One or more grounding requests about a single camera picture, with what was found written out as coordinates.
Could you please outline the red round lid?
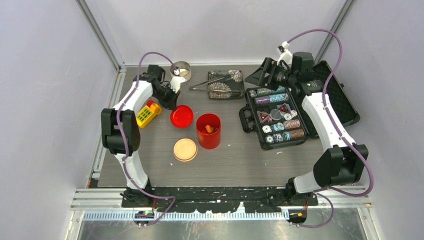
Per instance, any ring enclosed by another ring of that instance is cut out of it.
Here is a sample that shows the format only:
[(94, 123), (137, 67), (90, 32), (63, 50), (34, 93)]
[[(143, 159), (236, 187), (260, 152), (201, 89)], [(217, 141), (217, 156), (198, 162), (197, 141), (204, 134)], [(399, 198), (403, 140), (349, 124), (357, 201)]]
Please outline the red round lid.
[(176, 128), (187, 128), (194, 120), (193, 110), (184, 104), (180, 104), (170, 114), (170, 122)]

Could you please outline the metal tongs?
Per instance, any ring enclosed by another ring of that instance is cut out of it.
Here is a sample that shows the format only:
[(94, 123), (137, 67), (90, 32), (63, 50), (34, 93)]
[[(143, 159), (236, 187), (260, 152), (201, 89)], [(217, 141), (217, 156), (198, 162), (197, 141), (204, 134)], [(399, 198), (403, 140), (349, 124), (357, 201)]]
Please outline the metal tongs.
[(219, 77), (215, 77), (211, 80), (207, 80), (195, 85), (191, 85), (188, 87), (190, 91), (201, 91), (201, 92), (218, 92), (218, 93), (232, 93), (233, 91), (230, 90), (215, 90), (215, 89), (209, 89), (208, 86), (212, 85), (213, 83), (224, 83), (228, 80), (232, 79), (231, 75), (229, 73), (224, 74)]

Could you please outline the red cylindrical container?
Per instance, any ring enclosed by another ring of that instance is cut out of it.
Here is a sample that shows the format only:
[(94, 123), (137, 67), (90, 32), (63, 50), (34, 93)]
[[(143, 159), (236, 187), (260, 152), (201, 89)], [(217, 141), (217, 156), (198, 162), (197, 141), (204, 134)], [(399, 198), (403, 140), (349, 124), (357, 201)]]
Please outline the red cylindrical container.
[[(214, 128), (213, 133), (208, 134), (205, 126), (210, 125)], [(198, 142), (200, 146), (207, 150), (215, 149), (221, 142), (221, 119), (214, 113), (205, 113), (198, 117), (195, 123)]]

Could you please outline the orange fried food top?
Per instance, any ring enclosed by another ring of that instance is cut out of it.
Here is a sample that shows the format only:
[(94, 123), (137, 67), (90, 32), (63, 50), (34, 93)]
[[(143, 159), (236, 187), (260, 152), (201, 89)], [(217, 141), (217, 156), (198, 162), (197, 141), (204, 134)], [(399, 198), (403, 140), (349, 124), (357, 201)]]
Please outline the orange fried food top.
[(206, 125), (205, 130), (208, 134), (212, 134), (214, 132), (214, 127), (211, 125)]

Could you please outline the beige round lid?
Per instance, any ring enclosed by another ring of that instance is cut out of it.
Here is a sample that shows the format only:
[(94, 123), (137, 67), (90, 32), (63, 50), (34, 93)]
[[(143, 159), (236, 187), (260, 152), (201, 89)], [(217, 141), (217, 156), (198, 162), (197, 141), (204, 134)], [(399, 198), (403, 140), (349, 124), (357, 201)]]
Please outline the beige round lid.
[(189, 162), (196, 157), (198, 147), (196, 143), (189, 138), (178, 140), (173, 146), (173, 155), (180, 162)]

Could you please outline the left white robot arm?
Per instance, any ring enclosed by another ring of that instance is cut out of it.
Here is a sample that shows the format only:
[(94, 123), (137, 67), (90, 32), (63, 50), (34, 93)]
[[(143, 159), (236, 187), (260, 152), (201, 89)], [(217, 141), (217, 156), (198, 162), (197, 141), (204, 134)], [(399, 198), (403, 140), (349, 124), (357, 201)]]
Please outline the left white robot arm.
[(150, 180), (141, 163), (141, 135), (136, 114), (150, 98), (157, 99), (162, 108), (175, 110), (181, 84), (186, 81), (180, 75), (166, 81), (165, 75), (162, 67), (149, 65), (146, 72), (137, 73), (125, 96), (100, 114), (102, 145), (119, 161), (126, 179), (124, 196), (134, 196), (141, 207), (148, 207), (159, 197), (148, 189)]

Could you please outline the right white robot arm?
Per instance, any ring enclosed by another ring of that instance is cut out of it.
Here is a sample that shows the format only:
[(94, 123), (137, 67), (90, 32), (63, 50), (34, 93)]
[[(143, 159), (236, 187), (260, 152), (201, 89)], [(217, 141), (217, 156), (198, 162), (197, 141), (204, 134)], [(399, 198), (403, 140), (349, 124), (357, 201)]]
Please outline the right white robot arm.
[[(332, 189), (351, 197), (367, 195), (374, 184), (372, 171), (367, 163), (369, 151), (364, 144), (357, 144), (347, 133), (335, 113), (327, 86), (332, 76), (318, 86), (308, 86), (313, 81), (314, 58), (310, 52), (295, 52), (291, 65), (280, 66), (266, 57), (260, 67), (245, 81), (271, 90), (284, 86), (300, 100), (303, 111), (312, 121), (321, 141), (323, 154), (312, 171), (292, 177), (285, 186), (285, 198), (291, 205), (299, 205), (306, 194)], [(339, 186), (357, 183), (363, 171), (367, 171), (369, 187), (363, 193), (345, 192)]]

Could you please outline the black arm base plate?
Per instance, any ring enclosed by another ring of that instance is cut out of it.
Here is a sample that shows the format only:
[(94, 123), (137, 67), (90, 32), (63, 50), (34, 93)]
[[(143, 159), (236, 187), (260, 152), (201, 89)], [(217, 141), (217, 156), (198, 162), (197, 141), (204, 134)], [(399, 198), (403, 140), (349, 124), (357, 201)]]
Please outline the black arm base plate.
[(311, 193), (288, 196), (277, 186), (237, 187), (155, 187), (150, 196), (127, 188), (120, 193), (123, 208), (154, 208), (162, 213), (234, 213), (244, 207), (246, 213), (276, 213), (279, 207), (317, 206), (317, 196)]

